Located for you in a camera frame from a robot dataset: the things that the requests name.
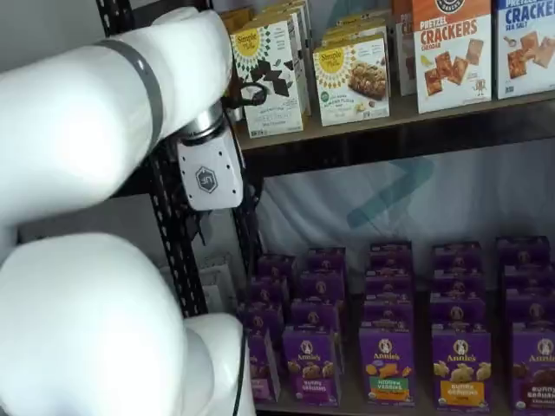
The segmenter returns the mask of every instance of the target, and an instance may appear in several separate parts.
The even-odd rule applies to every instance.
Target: product label
[[[420,113],[491,100],[487,0],[413,1]]]

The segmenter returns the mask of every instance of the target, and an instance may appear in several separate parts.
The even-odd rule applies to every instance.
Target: cardboard box
[[[514,324],[511,354],[513,414],[555,412],[555,354],[553,326]]]
[[[498,98],[555,88],[555,9],[543,0],[497,0]]]
[[[314,51],[322,125],[389,116],[388,71],[381,36]]]
[[[401,95],[416,94],[415,38],[411,0],[393,0],[393,16]]]
[[[455,330],[445,324],[434,324],[432,354],[436,407],[489,413],[493,370],[491,336],[485,327],[474,324]]]
[[[318,406],[338,406],[341,400],[333,336],[324,327],[288,326],[284,351],[295,398]]]
[[[268,331],[250,331],[248,344],[252,398],[257,403],[278,401],[281,385],[270,334]]]
[[[288,15],[252,21],[231,36],[237,74],[242,82],[258,82],[268,95],[264,104],[245,106],[251,138],[298,132],[304,128],[304,77],[297,53],[295,26]],[[260,89],[241,89],[250,100]]]
[[[487,0],[413,0],[418,111],[492,99],[492,19]]]
[[[363,322],[359,333],[364,393],[372,404],[415,405],[413,338],[406,328]]]

